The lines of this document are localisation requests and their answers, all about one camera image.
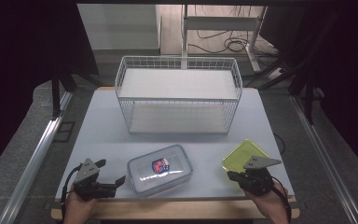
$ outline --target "white table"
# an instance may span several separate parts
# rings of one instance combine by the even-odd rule
[[[161,216],[149,214],[153,212],[150,210],[150,207],[146,209],[147,211],[139,211],[139,204],[136,204],[138,196],[135,194],[127,174],[127,162],[132,158],[144,155],[148,152],[179,144],[184,148],[190,159],[194,170],[193,175],[185,183],[151,196],[146,200],[142,199],[138,201],[139,203],[163,201],[176,202],[179,204],[186,203],[186,201],[193,203],[199,201],[201,203],[208,202],[207,204],[209,205],[212,205],[213,202],[218,202],[218,204],[224,206],[223,204],[227,202],[246,202],[249,200],[244,200],[243,191],[239,188],[237,183],[228,179],[221,165],[222,159],[244,139],[254,141],[267,152],[271,158],[282,159],[269,126],[269,120],[261,98],[255,89],[243,89],[235,118],[227,135],[130,134],[124,122],[114,89],[98,89],[94,92],[89,104],[89,110],[62,176],[62,182],[57,190],[56,199],[59,200],[61,198],[62,186],[66,177],[79,163],[83,162],[86,158],[91,158],[93,161],[106,159],[106,165],[101,169],[98,177],[100,183],[113,183],[123,175],[127,175],[127,179],[126,183],[117,189],[115,199],[101,202],[101,211],[96,212],[96,217],[106,217],[106,214],[103,215],[101,212],[102,210],[106,212],[106,206],[109,202],[126,204],[125,206],[127,206],[127,208],[127,203],[135,202],[132,206],[138,209],[137,213],[141,213],[139,218],[159,218]],[[284,164],[281,163],[268,169],[271,175],[278,178],[288,189],[288,194],[294,196],[294,191],[285,171]],[[234,216],[232,214],[227,215],[222,213],[221,210],[219,210],[219,213],[221,216]],[[247,214],[246,212],[239,213],[238,211],[237,213],[238,215],[234,217],[243,217],[243,214]],[[115,212],[115,216],[118,218],[124,218],[126,216],[134,218],[134,214],[128,215],[128,212],[126,212],[126,214],[127,215],[118,215],[117,212]],[[202,217],[202,213],[196,212],[194,217]]]

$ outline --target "wall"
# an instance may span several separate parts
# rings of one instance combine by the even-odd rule
[[[77,4],[92,49],[159,49],[155,5]]]

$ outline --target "metal rack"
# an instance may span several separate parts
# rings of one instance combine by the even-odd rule
[[[116,78],[130,133],[228,133],[241,88],[233,58],[127,56]]]

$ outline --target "label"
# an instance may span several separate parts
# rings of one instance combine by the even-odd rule
[[[163,174],[170,171],[170,164],[165,158],[152,162],[153,171],[155,174]]]

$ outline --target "gray floor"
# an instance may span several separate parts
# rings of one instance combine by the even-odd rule
[[[97,78],[107,86],[114,85],[117,59],[121,56],[121,54],[112,55],[112,52],[96,53],[101,72]],[[244,76],[252,74],[249,70],[250,66],[247,65],[249,62],[240,57],[239,63]],[[97,88],[78,76],[74,77],[78,88],[68,105],[62,125],[62,127],[72,125],[73,133],[67,142],[56,141],[50,146],[15,223],[55,223],[50,217],[54,196],[91,96]],[[253,82],[253,85],[257,86],[267,80],[267,76],[261,77]],[[301,210],[300,217],[293,220],[293,223],[350,223],[287,94],[286,88],[289,83],[290,79],[267,91],[261,91],[260,94],[271,128],[283,140],[282,142],[277,138],[277,144],[280,149],[285,147],[282,158]],[[49,83],[35,89],[34,103],[27,117],[0,158],[0,215],[48,124],[52,109],[50,93]],[[314,103],[313,117],[315,129],[358,204],[356,156],[325,117],[318,102]],[[57,133],[55,139],[62,140],[66,137],[67,133]],[[90,223],[99,223],[99,221],[93,220]],[[255,223],[267,223],[267,221],[256,220]]]

